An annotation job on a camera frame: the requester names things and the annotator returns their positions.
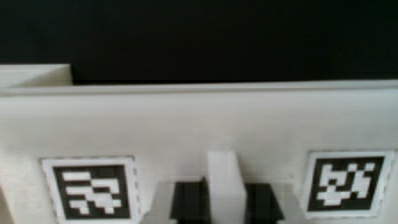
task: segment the black slot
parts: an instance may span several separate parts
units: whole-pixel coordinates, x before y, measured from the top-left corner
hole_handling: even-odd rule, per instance
[[[275,224],[284,219],[273,191],[268,184],[244,184],[244,224]]]
[[[209,224],[207,183],[177,182],[172,198],[170,219],[177,224]]]

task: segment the black background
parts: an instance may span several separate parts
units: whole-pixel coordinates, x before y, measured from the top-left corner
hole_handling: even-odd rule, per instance
[[[398,78],[398,1],[1,0],[0,63],[74,84]]]

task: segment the white surface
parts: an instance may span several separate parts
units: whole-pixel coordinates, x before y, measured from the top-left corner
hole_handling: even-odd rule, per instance
[[[3,200],[1,188],[0,188],[0,223],[1,224],[12,224],[8,207],[6,207],[5,200]]]
[[[133,155],[141,212],[156,184],[198,179],[218,149],[236,152],[243,180],[291,184],[298,197],[308,151],[398,148],[396,102],[394,80],[0,89],[0,184],[14,224],[56,223],[42,157]],[[396,169],[378,216],[314,224],[396,222]]]
[[[53,207],[54,207],[54,213],[56,213],[56,222],[60,224],[92,224],[92,223],[102,223],[102,224],[136,224],[141,219],[140,214],[140,204],[138,204],[138,189],[136,189],[136,174],[134,174],[134,159],[133,157],[113,157],[113,158],[44,158],[40,160],[42,163],[42,170],[45,174],[45,182],[49,187],[49,193],[51,193],[51,201],[53,201]],[[129,219],[102,219],[102,220],[76,220],[76,219],[65,219],[63,209],[61,209],[61,202],[60,202],[60,193],[58,193],[58,187],[56,187],[56,180],[54,180],[54,173],[53,173],[53,167],[74,167],[74,166],[102,166],[102,165],[122,165],[124,166],[124,173],[125,173],[125,188],[127,188],[127,203],[129,203]],[[79,172],[70,177],[70,175],[65,175],[67,178],[77,180],[85,178],[85,173]],[[118,191],[118,185],[113,186],[113,179],[101,179],[95,184],[106,185],[111,187],[111,189]],[[95,207],[104,209],[106,214],[113,214],[113,208],[120,207],[117,206],[117,201],[111,200],[108,193],[93,193],[92,187],[77,187],[70,186],[65,187],[65,192],[69,195],[85,195],[85,201],[92,201],[95,204]],[[70,206],[79,208],[79,214],[86,214],[86,206],[83,204],[83,201],[70,202]]]
[[[316,159],[326,158],[365,158],[365,157],[383,157],[381,171],[378,176],[378,183],[372,195],[372,203],[369,210],[351,210],[351,211],[307,211],[308,205],[308,193],[312,187],[312,175],[314,175],[314,164]],[[333,151],[333,152],[310,152],[308,161],[307,161],[307,175],[305,182],[301,187],[301,209],[305,211],[307,218],[360,218],[372,217],[378,214],[378,209],[381,207],[383,194],[385,194],[385,186],[388,181],[388,172],[394,160],[394,151]],[[337,179],[337,185],[344,184],[346,172],[333,172],[332,166],[324,165],[321,169],[321,180],[319,186],[326,186],[328,179]],[[351,191],[339,192],[335,191],[335,187],[326,187],[326,192],[317,193],[317,199],[324,199],[324,205],[339,205],[340,200],[349,198],[349,193],[358,191],[358,196],[362,196],[367,192],[369,178],[362,177],[362,171],[355,172],[353,178],[353,188]]]
[[[213,224],[243,224],[246,192],[232,151],[207,152],[207,191]]]
[[[150,211],[143,216],[140,224],[175,223],[175,220],[170,220],[173,187],[175,187],[173,183],[157,183],[156,184]]]

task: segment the white tab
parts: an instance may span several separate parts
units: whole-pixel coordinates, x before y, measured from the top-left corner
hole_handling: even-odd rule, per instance
[[[93,194],[92,192],[92,187],[65,187],[65,193],[69,195],[88,195],[88,194]]]
[[[65,181],[86,181],[90,180],[88,172],[63,172],[61,177]]]
[[[241,224],[246,192],[232,151],[207,152],[209,208],[213,224]]]

